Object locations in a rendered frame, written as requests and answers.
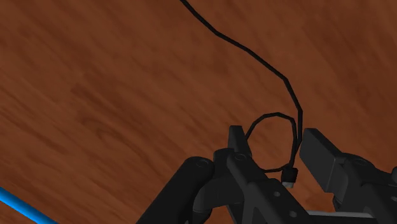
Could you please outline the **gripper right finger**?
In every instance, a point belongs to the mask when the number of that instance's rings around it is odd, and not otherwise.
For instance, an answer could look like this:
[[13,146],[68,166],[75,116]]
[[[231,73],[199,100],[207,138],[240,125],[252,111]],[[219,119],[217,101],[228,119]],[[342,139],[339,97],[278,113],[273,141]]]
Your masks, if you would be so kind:
[[323,192],[333,194],[337,224],[397,224],[397,166],[382,171],[314,128],[304,130],[299,156]]

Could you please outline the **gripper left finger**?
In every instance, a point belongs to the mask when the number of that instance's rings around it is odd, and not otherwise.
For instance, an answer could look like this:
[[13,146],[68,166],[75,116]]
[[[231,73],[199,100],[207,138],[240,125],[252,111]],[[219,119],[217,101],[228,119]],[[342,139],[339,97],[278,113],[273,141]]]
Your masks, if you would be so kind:
[[221,206],[234,224],[305,224],[305,209],[258,167],[236,125],[213,160],[187,158],[136,224],[204,224]]

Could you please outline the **blue rod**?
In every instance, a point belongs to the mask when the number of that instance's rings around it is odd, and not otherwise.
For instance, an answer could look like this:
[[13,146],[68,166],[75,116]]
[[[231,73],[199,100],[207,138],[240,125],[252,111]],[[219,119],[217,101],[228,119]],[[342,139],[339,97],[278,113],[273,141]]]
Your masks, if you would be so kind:
[[28,219],[32,220],[36,224],[58,224],[47,215],[38,211],[36,208],[30,206],[28,203],[14,196],[12,193],[2,187],[0,187],[0,201],[24,215]]

